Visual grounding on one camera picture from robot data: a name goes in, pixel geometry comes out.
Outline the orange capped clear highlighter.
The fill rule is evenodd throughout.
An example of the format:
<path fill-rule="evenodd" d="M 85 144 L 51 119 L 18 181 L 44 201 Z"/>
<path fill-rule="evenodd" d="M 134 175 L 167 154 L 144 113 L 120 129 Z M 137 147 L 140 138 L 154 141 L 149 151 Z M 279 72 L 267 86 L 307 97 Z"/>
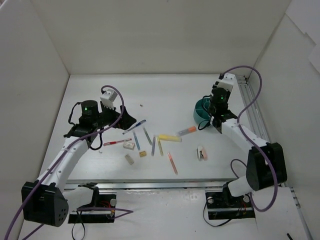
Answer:
<path fill-rule="evenodd" d="M 196 132 L 196 131 L 197 131 L 197 128 L 195 126 L 192 126 L 192 127 L 189 127 L 189 128 L 186 128 L 186 129 L 178 131 L 176 133 L 176 135 L 178 137 L 182 137 L 182 136 L 188 135 L 188 134 Z"/>

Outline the yellow slim highlighter pen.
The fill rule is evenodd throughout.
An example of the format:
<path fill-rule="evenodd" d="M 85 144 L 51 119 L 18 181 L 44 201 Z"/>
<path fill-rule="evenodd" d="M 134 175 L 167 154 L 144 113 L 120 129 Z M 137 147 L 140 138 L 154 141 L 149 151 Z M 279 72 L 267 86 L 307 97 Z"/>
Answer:
<path fill-rule="evenodd" d="M 161 145 L 160 137 L 157 136 L 156 139 L 157 139 L 157 144 L 158 144 L 158 148 L 159 148 L 159 153 L 163 157 L 164 156 L 164 152 L 163 152 L 163 148 L 162 148 L 162 145 Z"/>

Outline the fat yellow highlighter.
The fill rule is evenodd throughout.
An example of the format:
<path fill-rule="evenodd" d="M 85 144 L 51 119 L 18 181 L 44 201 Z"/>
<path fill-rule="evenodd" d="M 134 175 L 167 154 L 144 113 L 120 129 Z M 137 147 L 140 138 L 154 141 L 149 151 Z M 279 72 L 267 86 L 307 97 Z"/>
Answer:
<path fill-rule="evenodd" d="M 177 143 L 182 142 L 182 138 L 180 136 L 159 134 L 158 138 L 160 141 L 177 142 Z"/>

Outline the orange slim highlighter pen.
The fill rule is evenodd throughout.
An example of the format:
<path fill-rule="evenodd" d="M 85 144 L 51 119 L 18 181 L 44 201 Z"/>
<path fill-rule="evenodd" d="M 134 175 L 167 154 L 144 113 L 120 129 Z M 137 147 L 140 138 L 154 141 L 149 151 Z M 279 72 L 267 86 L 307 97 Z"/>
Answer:
<path fill-rule="evenodd" d="M 176 165 L 175 165 L 175 163 L 174 163 L 174 161 L 173 161 L 173 158 L 172 158 L 171 153 L 170 153 L 170 152 L 167 152 L 167 155 L 168 155 L 168 159 L 169 159 L 169 161 L 170 161 L 170 163 L 171 163 L 171 166 L 172 166 L 172 168 L 173 168 L 174 173 L 175 173 L 176 175 L 178 175 L 178 170 L 177 170 Z"/>

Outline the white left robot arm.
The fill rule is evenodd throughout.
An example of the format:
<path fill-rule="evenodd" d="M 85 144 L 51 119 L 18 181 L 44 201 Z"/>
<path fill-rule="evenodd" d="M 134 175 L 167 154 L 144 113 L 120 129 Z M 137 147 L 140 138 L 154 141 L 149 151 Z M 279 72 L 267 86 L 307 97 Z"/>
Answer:
<path fill-rule="evenodd" d="M 67 180 L 80 158 L 90 149 L 102 130 L 129 129 L 136 123 L 121 106 L 108 108 L 102 102 L 81 102 L 78 123 L 64 135 L 65 142 L 58 156 L 48 169 L 34 182 L 26 182 L 22 189 L 23 218 L 26 221 L 59 227 L 73 211 L 96 209 L 100 204 L 99 188 L 95 183 L 83 183 L 70 192 L 65 192 Z"/>

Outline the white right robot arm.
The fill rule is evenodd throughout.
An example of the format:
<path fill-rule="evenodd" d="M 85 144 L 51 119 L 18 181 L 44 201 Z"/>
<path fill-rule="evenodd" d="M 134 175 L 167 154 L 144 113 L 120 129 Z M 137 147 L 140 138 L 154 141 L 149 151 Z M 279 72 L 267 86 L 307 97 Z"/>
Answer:
<path fill-rule="evenodd" d="M 232 86 L 216 82 L 209 96 L 208 112 L 210 123 L 215 129 L 230 138 L 248 154 L 245 175 L 227 182 L 221 193 L 221 200 L 227 206 L 233 206 L 239 198 L 249 194 L 253 208 L 266 212 L 276 201 L 278 185 L 288 179 L 282 146 L 270 143 L 240 123 L 240 117 L 229 110 L 228 100 Z M 265 208 L 258 208 L 253 201 L 253 192 L 273 186 L 273 196 Z"/>

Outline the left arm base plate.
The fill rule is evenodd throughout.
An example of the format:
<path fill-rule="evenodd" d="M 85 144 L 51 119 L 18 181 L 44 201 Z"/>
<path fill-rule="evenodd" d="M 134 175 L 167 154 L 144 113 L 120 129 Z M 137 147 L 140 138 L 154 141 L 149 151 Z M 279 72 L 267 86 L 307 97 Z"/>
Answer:
<path fill-rule="evenodd" d="M 116 194 L 100 194 L 97 202 L 91 205 L 82 206 L 77 214 L 75 211 L 68 216 L 68 224 L 107 224 L 115 221 L 115 207 L 117 204 Z"/>

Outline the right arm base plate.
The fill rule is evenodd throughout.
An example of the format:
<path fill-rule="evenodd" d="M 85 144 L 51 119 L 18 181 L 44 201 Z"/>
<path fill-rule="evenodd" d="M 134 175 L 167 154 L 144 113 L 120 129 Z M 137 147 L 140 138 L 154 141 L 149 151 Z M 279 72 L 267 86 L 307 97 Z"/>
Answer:
<path fill-rule="evenodd" d="M 249 196 L 231 197 L 225 200 L 222 192 L 206 192 L 205 213 L 209 220 L 255 219 L 255 211 Z"/>

